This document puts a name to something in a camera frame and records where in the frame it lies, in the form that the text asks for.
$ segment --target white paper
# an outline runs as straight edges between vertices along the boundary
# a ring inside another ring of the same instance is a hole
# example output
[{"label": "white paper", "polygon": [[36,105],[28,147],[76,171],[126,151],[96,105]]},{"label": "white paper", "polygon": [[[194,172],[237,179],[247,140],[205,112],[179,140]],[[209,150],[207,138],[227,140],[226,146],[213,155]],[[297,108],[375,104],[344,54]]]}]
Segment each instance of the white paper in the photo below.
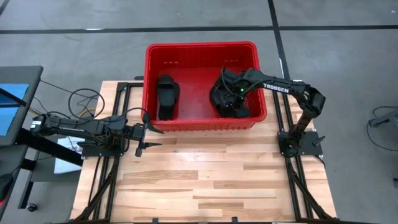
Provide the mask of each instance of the white paper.
[{"label": "white paper", "polygon": [[[84,139],[76,137],[66,137],[58,139],[58,144],[63,147],[67,147],[72,151],[76,150],[77,153],[81,154],[81,147],[77,145],[77,143],[81,141],[84,141]],[[58,158],[55,160],[54,174],[64,174],[77,170],[81,170],[81,167]]]}]

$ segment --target gray floor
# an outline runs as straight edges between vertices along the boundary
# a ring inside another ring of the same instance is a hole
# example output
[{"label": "gray floor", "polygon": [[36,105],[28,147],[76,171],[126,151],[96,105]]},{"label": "gray floor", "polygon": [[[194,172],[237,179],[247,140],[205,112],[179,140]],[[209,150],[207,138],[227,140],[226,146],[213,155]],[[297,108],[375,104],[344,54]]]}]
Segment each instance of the gray floor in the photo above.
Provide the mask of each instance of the gray floor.
[{"label": "gray floor", "polygon": [[[280,26],[398,24],[394,0],[275,0],[275,7]],[[0,30],[271,24],[267,1],[260,0],[11,0],[0,17]],[[397,223],[398,190],[392,179],[398,178],[398,152],[373,146],[366,123],[373,108],[398,105],[398,30],[281,34],[291,78],[310,83],[327,98],[315,126],[326,135],[322,145],[338,216]],[[262,71],[281,76],[272,31],[0,35],[0,66],[43,65],[43,80],[70,90],[99,90],[102,80],[132,80],[143,75],[145,50],[152,43],[228,40],[253,41]],[[67,112],[65,92],[41,83],[36,97],[48,110]],[[33,107],[42,110],[36,101]],[[397,130],[383,126],[370,131],[375,141],[398,149]],[[29,213],[16,209],[25,179],[22,173],[2,223],[64,221],[78,180],[35,185],[30,201],[40,208]]]}]

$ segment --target red bin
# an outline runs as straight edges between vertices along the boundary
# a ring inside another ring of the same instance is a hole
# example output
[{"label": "red bin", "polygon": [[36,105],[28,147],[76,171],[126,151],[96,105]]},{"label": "red bin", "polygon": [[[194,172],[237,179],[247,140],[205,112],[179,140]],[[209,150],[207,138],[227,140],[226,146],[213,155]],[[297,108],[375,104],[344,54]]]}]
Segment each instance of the red bin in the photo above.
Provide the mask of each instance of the red bin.
[{"label": "red bin", "polygon": [[[210,89],[222,66],[235,73],[260,69],[257,48],[252,42],[152,44],[147,48],[142,107],[151,123],[162,131],[247,129],[266,118],[262,89],[251,91],[245,103],[248,118],[222,118],[210,101]],[[156,83],[159,75],[170,75],[180,85],[174,115],[161,121],[157,115]]]}]

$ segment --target wooden tabletop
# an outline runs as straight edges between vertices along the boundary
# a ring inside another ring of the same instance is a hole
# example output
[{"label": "wooden tabletop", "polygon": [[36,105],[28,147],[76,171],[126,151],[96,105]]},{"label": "wooden tabletop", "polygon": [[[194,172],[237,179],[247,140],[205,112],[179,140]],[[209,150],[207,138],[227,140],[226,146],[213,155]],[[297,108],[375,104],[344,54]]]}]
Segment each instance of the wooden tabletop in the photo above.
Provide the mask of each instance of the wooden tabletop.
[{"label": "wooden tabletop", "polygon": [[[103,82],[101,94],[106,106],[98,118],[111,115],[118,82]],[[147,142],[163,145],[146,149],[142,157],[134,156],[136,143],[131,141],[130,150],[120,160],[111,221],[151,222],[159,218],[160,222],[230,222],[231,217],[254,222],[293,221],[285,162],[276,136],[279,127],[274,100],[271,91],[264,90],[264,94],[267,118],[251,129],[165,134],[148,131]],[[129,108],[141,106],[141,99],[142,88],[132,88]],[[297,122],[301,110],[293,98],[289,101]],[[130,112],[128,124],[140,121],[140,113]],[[284,110],[282,116],[286,121]],[[302,160],[309,191],[335,217],[323,164],[313,156],[302,156]],[[83,163],[71,218],[87,206],[96,161],[97,157],[91,157]],[[302,194],[299,189],[297,192],[305,217]],[[104,201],[100,218],[104,217]]]}]

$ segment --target table leg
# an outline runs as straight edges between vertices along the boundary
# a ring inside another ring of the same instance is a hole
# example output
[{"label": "table leg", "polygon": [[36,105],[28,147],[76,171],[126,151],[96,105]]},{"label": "table leg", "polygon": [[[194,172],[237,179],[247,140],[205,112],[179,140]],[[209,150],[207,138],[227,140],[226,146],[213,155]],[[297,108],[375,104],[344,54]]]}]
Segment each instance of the table leg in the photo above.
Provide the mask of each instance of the table leg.
[{"label": "table leg", "polygon": [[73,152],[43,137],[33,136],[32,133],[30,133],[30,131],[26,129],[21,128],[21,130],[19,131],[17,143],[33,147],[40,152],[45,152],[47,154],[55,156],[56,158],[62,159],[78,166],[83,165],[83,160],[81,159],[81,155],[79,153]]}]

